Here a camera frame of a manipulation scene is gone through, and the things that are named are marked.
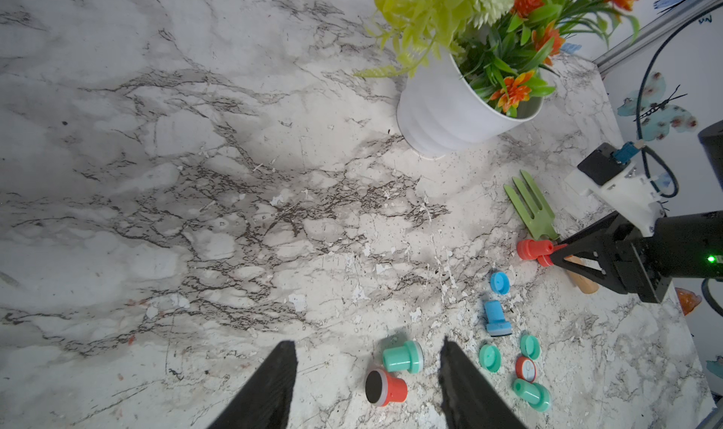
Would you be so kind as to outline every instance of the marble countertop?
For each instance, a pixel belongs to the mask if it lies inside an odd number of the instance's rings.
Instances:
[[[661,305],[521,262],[502,190],[529,170],[569,235],[610,209],[563,179],[620,144],[595,67],[555,63],[539,116],[436,162],[405,143],[405,78],[372,0],[3,0],[0,424],[205,427],[283,339],[289,427],[445,427],[438,352],[490,340],[489,272],[514,334],[484,375],[528,427],[695,427],[713,406],[669,292]],[[510,386],[541,340],[538,414]],[[419,340],[402,405],[367,368]]]

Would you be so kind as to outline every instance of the wooden handle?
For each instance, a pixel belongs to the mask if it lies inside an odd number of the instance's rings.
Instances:
[[[580,266],[585,265],[585,263],[583,263],[583,261],[576,256],[568,256],[565,259],[567,261],[570,261],[571,263],[579,264]],[[579,273],[570,272],[567,269],[565,269],[565,272],[567,272],[568,276],[570,276],[578,289],[583,291],[584,294],[593,294],[594,292],[597,292],[598,289],[600,289],[599,284],[595,283],[587,277],[580,275]]]

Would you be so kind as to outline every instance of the green garden fork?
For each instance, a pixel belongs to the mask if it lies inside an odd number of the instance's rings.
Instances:
[[[557,239],[560,235],[558,235],[555,232],[555,228],[552,227],[552,221],[555,220],[555,213],[552,212],[549,204],[547,204],[547,200],[542,196],[542,192],[540,192],[540,189],[537,187],[535,180],[532,179],[532,175],[524,170],[520,170],[520,173],[522,174],[522,178],[527,181],[530,190],[527,189],[525,183],[519,178],[512,177],[512,181],[520,191],[520,194],[522,194],[522,198],[524,198],[525,203],[527,203],[527,207],[522,203],[522,200],[520,200],[520,197],[513,187],[505,185],[507,197],[510,198],[512,205],[514,205],[517,210],[517,214],[520,215],[522,221],[527,225],[527,229],[530,231],[533,239],[539,241],[542,235],[547,236],[551,240]]]

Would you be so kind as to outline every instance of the white wall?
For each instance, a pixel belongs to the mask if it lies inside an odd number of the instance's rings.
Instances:
[[[655,9],[654,3],[658,0],[638,0],[633,6],[633,11],[630,13],[637,17],[640,21],[641,27],[646,26],[652,20],[662,14],[661,9]],[[615,47],[623,41],[626,41],[628,37],[633,35],[633,29],[630,26],[630,22],[623,19],[623,24],[619,26],[612,33],[610,38],[610,47]],[[569,44],[579,44],[582,46],[575,54],[585,57],[588,60],[595,60],[602,54],[605,54],[608,50],[607,45],[604,41],[593,34],[579,34],[574,37],[567,39]]]
[[[667,98],[675,86],[680,84],[677,94],[688,95],[671,104],[677,103],[689,110],[699,122],[697,129],[692,132],[679,133],[671,127],[664,139],[649,143],[680,181],[680,194],[665,204],[673,216],[723,209],[723,190],[718,186],[697,137],[701,129],[723,119],[723,68],[720,67],[723,9],[713,12],[711,19],[712,22],[696,22],[678,34],[659,56],[654,67],[654,70],[662,72],[667,84],[663,98]],[[618,108],[631,91],[637,93],[652,55],[665,38],[617,65],[604,77],[610,103],[626,140],[636,138],[636,126],[633,117],[620,117]],[[640,163],[640,156],[635,160]],[[662,171],[657,165],[652,170],[654,173]],[[676,279],[674,282],[676,287],[700,295],[699,279]],[[719,302],[723,302],[723,284],[712,284],[711,291]],[[723,394],[723,379],[706,369],[707,361],[723,355],[723,318],[703,301],[686,319],[711,390]]]

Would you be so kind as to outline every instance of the artificial plant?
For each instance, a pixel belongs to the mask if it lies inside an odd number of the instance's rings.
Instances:
[[[389,28],[375,23],[373,33],[384,47],[393,42],[400,68],[392,65],[359,72],[362,77],[409,73],[441,48],[454,57],[460,72],[480,99],[510,117],[531,97],[555,87],[538,70],[552,71],[551,56],[565,38],[591,33],[609,44],[635,0],[375,0]]]

